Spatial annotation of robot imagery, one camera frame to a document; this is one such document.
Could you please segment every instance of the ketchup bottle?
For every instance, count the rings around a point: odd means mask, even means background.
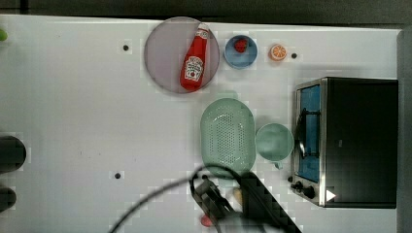
[[[186,90],[196,91],[202,85],[208,37],[209,27],[200,23],[182,65],[180,83]]]

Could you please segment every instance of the mint green bowl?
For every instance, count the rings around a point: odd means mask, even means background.
[[[269,123],[261,127],[256,137],[257,153],[282,169],[282,160],[288,157],[294,146],[293,134],[282,124]]]
[[[242,102],[224,98],[213,102],[200,121],[204,164],[220,164],[237,173],[251,170],[256,160],[255,120]],[[210,168],[214,175],[227,175]]]

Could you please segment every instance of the round tray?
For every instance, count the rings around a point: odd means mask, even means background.
[[[200,21],[190,17],[172,17],[157,26],[145,45],[145,64],[150,76],[164,89],[190,93],[181,87],[182,63]],[[206,65],[201,87],[215,76],[220,60],[218,41],[210,31],[206,47]]]

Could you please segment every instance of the toy orange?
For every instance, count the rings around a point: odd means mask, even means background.
[[[281,45],[274,45],[272,49],[270,49],[269,57],[274,61],[281,61],[283,60],[288,53],[286,49]]]

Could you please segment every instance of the green strainer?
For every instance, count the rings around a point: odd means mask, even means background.
[[[238,173],[249,171],[255,163],[255,120],[249,108],[233,98],[213,102],[200,121],[204,164],[217,163]],[[215,175],[227,175],[210,168]]]

